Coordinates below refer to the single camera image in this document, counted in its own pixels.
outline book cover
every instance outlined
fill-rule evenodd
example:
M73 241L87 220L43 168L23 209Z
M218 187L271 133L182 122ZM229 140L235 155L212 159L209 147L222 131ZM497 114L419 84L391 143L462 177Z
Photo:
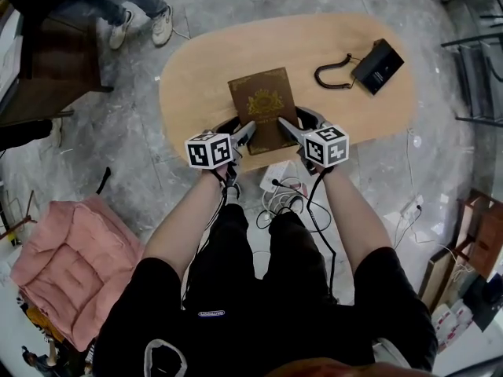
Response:
M286 68L234 79L229 81L229 88L241 125L251 120L257 124L257 131L248 143L251 155L295 144L284 135L277 121L282 117L299 126Z

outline gray floor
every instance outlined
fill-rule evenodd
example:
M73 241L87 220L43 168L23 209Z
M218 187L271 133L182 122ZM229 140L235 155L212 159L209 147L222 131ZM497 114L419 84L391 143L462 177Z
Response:
M300 13L352 11L374 15L401 36L408 50L417 88L417 112L410 124L409 157L413 182L424 197L423 214L398 248L402 264L417 289L427 258L447 243L453 228L456 199L472 181L474 133L467 123L456 122L463 112L454 63L440 48L456 37L455 28L437 0L167 0L174 7L176 29L191 37L251 20ZM103 197L127 225L146 242L163 217L182 198L196 179L196 172L177 157L163 135L159 112L159 77L170 55L186 40L173 35L156 49L150 39L150 23L138 14L123 48L106 46L108 29L102 28L101 67L110 94L89 93L75 102L76 114L64 121L61 148L48 138L9 150L1 162L1 176L9 198L22 206L35 190L32 214L39 218L50 200L83 199L97 188L106 166L113 176ZM413 140L421 140L416 147ZM383 217L391 238L396 224L384 216L400 211L413 197L407 162L407 138L403 133L353 146L344 169L365 198ZM264 170L245 174L244 207L250 221L248 233L260 276L269 256L268 235L255 227L262 210L258 183ZM14 217L19 206L13 205ZM29 228L21 235L26 235ZM352 277L335 226L327 233L339 252L335 294L342 302L352 300ZM328 254L320 244L321 251Z

